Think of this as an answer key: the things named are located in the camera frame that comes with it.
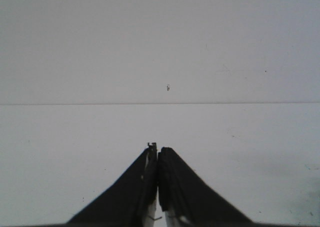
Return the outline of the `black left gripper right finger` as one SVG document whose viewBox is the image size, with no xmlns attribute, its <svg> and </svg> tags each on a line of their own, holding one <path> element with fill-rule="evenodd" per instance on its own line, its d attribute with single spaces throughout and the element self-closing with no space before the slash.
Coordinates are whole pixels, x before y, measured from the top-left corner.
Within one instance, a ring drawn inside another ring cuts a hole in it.
<svg viewBox="0 0 320 227">
<path fill-rule="evenodd" d="M 159 204 L 168 224 L 250 224 L 170 147 L 158 153 Z"/>
</svg>

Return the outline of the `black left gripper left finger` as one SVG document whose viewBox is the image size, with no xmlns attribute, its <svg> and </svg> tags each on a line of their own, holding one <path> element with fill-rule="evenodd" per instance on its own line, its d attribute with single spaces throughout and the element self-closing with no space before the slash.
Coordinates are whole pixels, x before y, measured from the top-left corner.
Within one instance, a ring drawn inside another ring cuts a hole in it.
<svg viewBox="0 0 320 227">
<path fill-rule="evenodd" d="M 152 142 L 112 186 L 68 223 L 153 224 L 157 184 L 157 144 Z"/>
</svg>

